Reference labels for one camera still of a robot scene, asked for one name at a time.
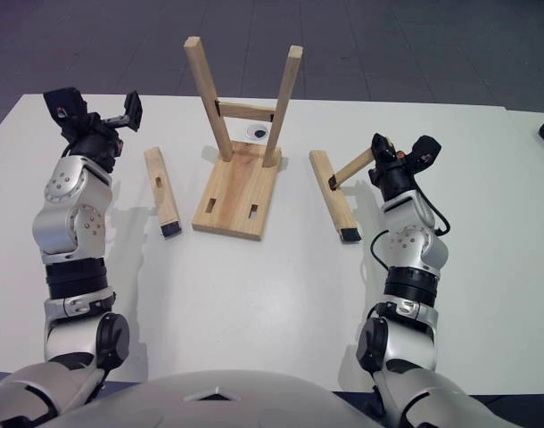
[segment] wooden peg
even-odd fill
[[[371,149],[362,152],[357,158],[329,178],[328,184],[330,189],[335,190],[338,188],[345,180],[356,174],[360,169],[369,165],[373,160],[374,158]]]
[[[189,37],[185,41],[184,48],[193,73],[194,83],[197,85],[204,110],[209,117],[210,127],[217,140],[220,157],[223,161],[228,162],[233,156],[233,144],[230,141],[225,121],[218,114],[217,89],[210,74],[209,63],[202,48],[201,39]]]
[[[146,150],[144,156],[153,190],[153,198],[157,206],[157,216],[159,217],[161,232],[163,236],[168,238],[178,234],[181,231],[181,226],[179,225],[177,205],[171,191],[165,162],[163,161],[159,147]]]
[[[358,224],[353,217],[350,205],[343,194],[342,189],[330,189],[327,179],[334,175],[332,164],[323,150],[312,150],[309,152],[309,161],[316,174],[317,183],[326,201],[335,230],[345,243],[352,243],[361,240],[358,232]]]
[[[278,143],[280,129],[282,129],[286,109],[288,108],[290,97],[292,96],[293,85],[296,83],[302,53],[303,48],[301,46],[290,46],[288,59],[286,60],[286,65],[284,67],[284,75],[282,76],[282,83],[280,84],[280,94],[278,95],[278,100],[276,101],[276,112],[274,114],[274,120],[272,121],[272,127],[270,127],[266,151],[264,152],[264,161],[262,162],[262,166],[265,168],[272,167],[274,165],[276,144]]]

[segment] white table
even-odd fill
[[[87,95],[103,117],[123,96]],[[505,109],[414,103],[292,101],[260,243],[195,232],[190,222],[217,152],[199,98],[143,96],[138,134],[121,131],[106,262],[129,319],[131,354],[111,380],[216,368],[262,369],[333,391],[369,391],[354,354],[385,272],[368,244],[383,228],[366,171],[345,192],[365,240],[342,245],[308,161],[337,169],[374,132],[408,151],[422,134],[443,146],[418,182],[452,224],[442,270],[438,371],[473,394],[544,393],[544,146]],[[266,104],[266,100],[250,100]],[[248,123],[230,120],[231,137]],[[45,273],[31,236],[65,141],[41,95],[24,95],[0,126],[0,371],[43,352]],[[161,236],[143,150],[163,150],[184,232]]]

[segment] light wood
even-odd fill
[[[327,153],[323,150],[312,150],[309,152],[309,161],[316,173],[317,183],[324,195],[327,209],[332,216],[337,233],[343,241],[358,241],[360,239],[358,225],[342,189],[332,190],[327,183],[329,177],[334,174]],[[357,236],[357,238],[349,239],[353,235]]]
[[[271,122],[274,119],[274,112],[276,111],[272,107],[229,103],[227,101],[218,101],[218,110],[220,111],[220,116],[224,118],[262,120],[265,122]]]
[[[274,115],[274,120],[272,121],[272,126],[270,127],[268,143],[266,144],[266,152],[262,164],[265,168],[274,166],[274,153],[276,152],[276,145],[278,143],[278,137],[280,137],[280,129],[282,129],[286,109],[288,108],[290,97],[292,96],[293,85],[298,76],[302,53],[303,48],[301,46],[290,46],[288,59],[286,60],[286,65],[284,67],[284,75],[282,76],[282,83],[280,84],[280,93],[278,94],[278,100],[276,101],[276,113]]]
[[[369,165],[373,160],[374,158],[371,149],[362,152],[357,158],[335,173],[335,186],[339,187],[342,185],[345,180]]]
[[[189,37],[185,41],[185,52],[193,73],[194,82],[202,99],[202,104],[209,117],[210,127],[217,140],[220,156],[223,161],[230,161],[233,155],[232,143],[228,135],[225,121],[218,115],[216,102],[217,89],[210,74],[207,57],[199,37]]]
[[[274,166],[262,168],[265,147],[233,141],[230,162],[218,158],[193,218],[193,229],[260,240],[281,153]],[[256,212],[250,216],[253,207]]]
[[[149,172],[149,180],[153,191],[153,198],[157,206],[157,217],[159,217],[160,226],[166,226],[170,223],[179,221],[177,205],[171,190],[169,176],[165,169],[165,162],[159,147],[144,152],[145,164]]]

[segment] cable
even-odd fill
[[[377,306],[377,305],[374,305],[374,306],[369,310],[369,312],[367,312],[367,319],[369,319],[369,318],[373,315],[373,313],[375,312],[375,306]]]
[[[382,232],[379,233],[379,235],[377,235],[375,238],[373,238],[373,241],[371,241],[371,245],[369,246],[369,250],[371,251],[371,255],[374,257],[374,259],[377,260],[377,261],[379,262],[379,264],[380,264],[381,266],[383,266],[385,270],[388,271],[388,270],[389,270],[389,267],[388,267],[387,265],[385,265],[385,263],[384,263],[381,259],[379,259],[379,258],[377,257],[377,255],[375,254],[375,250],[374,250],[375,243],[377,242],[377,240],[378,240],[381,236],[383,236],[383,235],[385,235],[385,234],[387,234],[387,233],[389,233],[389,230],[383,230]]]
[[[68,152],[70,151],[70,149],[73,147],[74,144],[72,143],[68,143],[68,145],[66,146],[66,148],[64,149],[64,151],[62,152],[62,158],[65,158],[66,155],[68,154]]]
[[[444,230],[440,230],[440,229],[434,229],[434,234],[437,235],[437,236],[443,236],[443,235],[446,235],[448,232],[450,232],[450,223],[449,221],[447,220],[446,217],[444,217],[444,215],[442,215],[442,213],[440,211],[438,211],[436,209],[436,207],[429,201],[429,198],[426,197],[426,195],[424,194],[423,190],[418,186],[418,183],[413,180],[413,183],[415,183],[415,188],[416,190],[421,194],[421,197],[423,198],[423,200],[427,203],[427,205],[429,207],[431,207],[431,210],[433,210],[433,212],[437,215],[438,218],[441,219],[441,222],[444,224]]]

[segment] mortise slot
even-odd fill
[[[207,209],[204,212],[208,212],[211,214],[212,209],[215,208],[215,203],[217,203],[217,200],[214,198],[209,199],[209,203],[207,204]]]
[[[253,220],[256,218],[256,211],[258,211],[258,205],[252,204],[251,206],[251,212],[248,213],[248,218],[250,220]]]

